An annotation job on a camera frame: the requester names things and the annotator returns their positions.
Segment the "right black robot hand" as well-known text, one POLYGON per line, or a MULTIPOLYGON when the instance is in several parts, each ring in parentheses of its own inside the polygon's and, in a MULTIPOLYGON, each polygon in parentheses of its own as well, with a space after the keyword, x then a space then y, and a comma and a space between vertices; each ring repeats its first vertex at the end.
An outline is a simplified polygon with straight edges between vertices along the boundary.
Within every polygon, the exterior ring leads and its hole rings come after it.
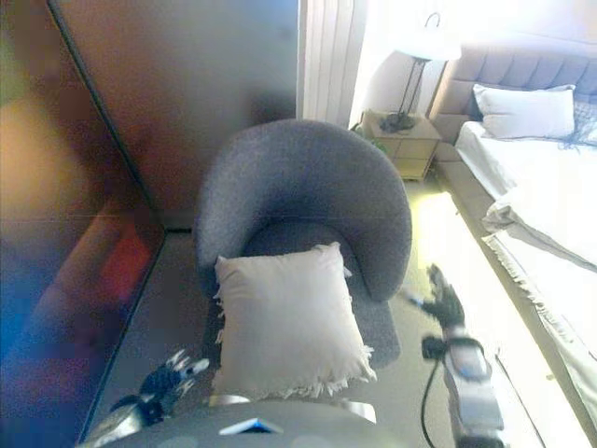
POLYGON ((464 327, 465 311, 455 289, 436 264, 426 268, 433 299, 423 299, 409 293, 407 302, 435 318, 443 330, 464 327))

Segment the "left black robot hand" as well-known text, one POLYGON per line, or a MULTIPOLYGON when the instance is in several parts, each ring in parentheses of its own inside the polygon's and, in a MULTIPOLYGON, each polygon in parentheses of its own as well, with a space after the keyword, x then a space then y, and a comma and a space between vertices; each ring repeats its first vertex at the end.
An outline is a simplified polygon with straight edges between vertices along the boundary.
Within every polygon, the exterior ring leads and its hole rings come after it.
POLYGON ((195 378, 209 365, 208 358, 191 358, 185 349, 180 349, 148 374, 139 393, 152 399, 184 396, 194 386, 195 378))

